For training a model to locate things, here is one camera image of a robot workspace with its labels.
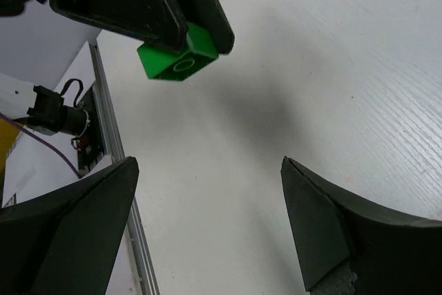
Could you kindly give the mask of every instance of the white wooden surface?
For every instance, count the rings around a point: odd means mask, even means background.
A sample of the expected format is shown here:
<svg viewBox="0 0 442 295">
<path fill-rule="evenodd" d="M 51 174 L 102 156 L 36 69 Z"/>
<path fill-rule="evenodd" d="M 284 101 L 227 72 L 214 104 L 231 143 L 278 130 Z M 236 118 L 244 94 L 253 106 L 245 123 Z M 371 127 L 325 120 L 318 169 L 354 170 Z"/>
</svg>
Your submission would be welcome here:
<svg viewBox="0 0 442 295">
<path fill-rule="evenodd" d="M 442 1 L 221 2 L 235 48 L 181 84 L 98 39 L 162 294 L 303 294 L 284 155 L 442 219 Z"/>
<path fill-rule="evenodd" d="M 95 82 L 92 57 L 87 43 L 84 44 L 55 90 L 61 91 L 64 83 L 70 78 L 83 81 L 83 94 Z M 72 106 L 76 94 L 77 85 L 73 84 L 64 95 L 65 105 Z M 61 133 L 50 137 L 40 134 L 39 136 L 58 148 L 77 166 L 77 152 L 70 145 L 71 136 Z M 90 174 L 112 163 L 112 157 L 105 155 Z M 78 181 L 75 174 L 57 154 L 26 135 L 20 135 L 15 142 L 15 148 L 6 160 L 5 176 L 4 203 L 7 203 L 14 194 L 17 195 L 17 203 L 21 203 Z M 123 234 L 106 295 L 141 295 L 132 244 L 127 230 Z"/>
</svg>

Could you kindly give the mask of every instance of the metal extrusion profile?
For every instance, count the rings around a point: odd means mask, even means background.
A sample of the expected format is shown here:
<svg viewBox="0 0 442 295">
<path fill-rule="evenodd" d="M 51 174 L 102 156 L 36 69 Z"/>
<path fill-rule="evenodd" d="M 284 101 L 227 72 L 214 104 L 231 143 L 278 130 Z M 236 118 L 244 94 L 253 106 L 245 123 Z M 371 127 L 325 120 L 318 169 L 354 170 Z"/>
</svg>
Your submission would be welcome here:
<svg viewBox="0 0 442 295">
<path fill-rule="evenodd" d="M 104 150 L 111 154 L 117 161 L 125 158 L 121 137 L 119 135 L 117 120 L 113 110 L 111 94 L 108 89 L 102 58 L 97 46 L 90 46 L 95 71 L 96 82 L 93 86 L 98 118 L 102 128 Z M 146 236 L 142 226 L 137 200 L 134 198 L 131 211 L 127 220 L 129 236 L 137 265 L 140 286 L 143 295 L 159 295 L 157 279 L 153 270 L 151 255 L 149 254 Z"/>
</svg>

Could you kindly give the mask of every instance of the lego stud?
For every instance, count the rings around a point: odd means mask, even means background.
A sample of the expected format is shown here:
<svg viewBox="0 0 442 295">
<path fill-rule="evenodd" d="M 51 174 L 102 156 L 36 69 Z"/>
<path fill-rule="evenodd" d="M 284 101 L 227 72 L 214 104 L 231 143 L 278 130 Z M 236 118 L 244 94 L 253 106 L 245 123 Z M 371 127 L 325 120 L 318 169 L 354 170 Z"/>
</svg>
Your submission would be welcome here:
<svg viewBox="0 0 442 295">
<path fill-rule="evenodd" d="M 158 50 L 147 44 L 138 48 L 138 55 L 149 79 L 184 81 L 218 58 L 209 32 L 188 23 L 186 46 L 179 53 Z"/>
</svg>

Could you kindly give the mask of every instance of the purple wire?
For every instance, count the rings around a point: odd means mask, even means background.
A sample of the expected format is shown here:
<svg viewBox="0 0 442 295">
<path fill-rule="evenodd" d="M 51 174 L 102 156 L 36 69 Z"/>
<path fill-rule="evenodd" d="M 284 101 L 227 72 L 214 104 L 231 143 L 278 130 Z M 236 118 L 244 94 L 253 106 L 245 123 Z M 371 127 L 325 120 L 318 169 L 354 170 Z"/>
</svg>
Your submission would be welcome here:
<svg viewBox="0 0 442 295">
<path fill-rule="evenodd" d="M 47 143 L 47 141 L 41 139 L 40 137 L 38 137 L 37 135 L 35 135 L 34 133 L 31 133 L 28 129 L 19 126 L 18 124 L 16 124 L 15 122 L 13 122 L 9 117 L 6 117 L 3 113 L 0 113 L 0 119 L 5 120 L 7 123 L 9 123 L 11 126 L 14 126 L 15 128 L 17 128 L 19 131 L 25 133 L 26 135 L 29 135 L 30 137 L 32 137 L 34 140 L 42 143 L 43 145 L 47 146 L 49 149 L 51 149 L 52 151 L 54 151 L 57 155 L 60 156 L 60 158 L 62 160 L 64 160 L 64 162 L 70 167 L 70 169 L 73 170 L 73 172 L 75 173 L 75 175 L 80 179 L 81 175 L 80 173 L 78 173 L 77 169 L 75 168 L 75 166 L 69 161 L 69 159 L 59 150 L 57 149 L 55 146 Z"/>
</svg>

